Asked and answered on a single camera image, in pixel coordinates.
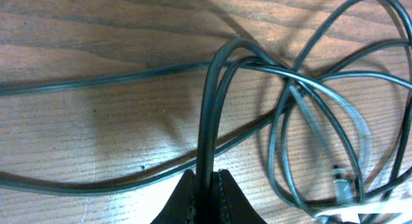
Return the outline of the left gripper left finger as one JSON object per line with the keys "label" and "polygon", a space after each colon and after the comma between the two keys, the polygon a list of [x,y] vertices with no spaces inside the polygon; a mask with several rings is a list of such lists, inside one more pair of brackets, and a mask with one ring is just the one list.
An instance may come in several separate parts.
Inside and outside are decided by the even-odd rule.
{"label": "left gripper left finger", "polygon": [[151,224],[184,224],[188,222],[189,208],[192,203],[194,173],[186,170],[166,204]]}

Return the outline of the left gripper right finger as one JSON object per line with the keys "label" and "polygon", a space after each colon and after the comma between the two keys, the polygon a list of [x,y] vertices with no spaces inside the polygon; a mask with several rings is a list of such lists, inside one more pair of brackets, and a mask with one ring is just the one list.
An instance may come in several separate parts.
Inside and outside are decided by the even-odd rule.
{"label": "left gripper right finger", "polygon": [[224,169],[212,175],[212,223],[265,224],[239,188],[231,173]]}

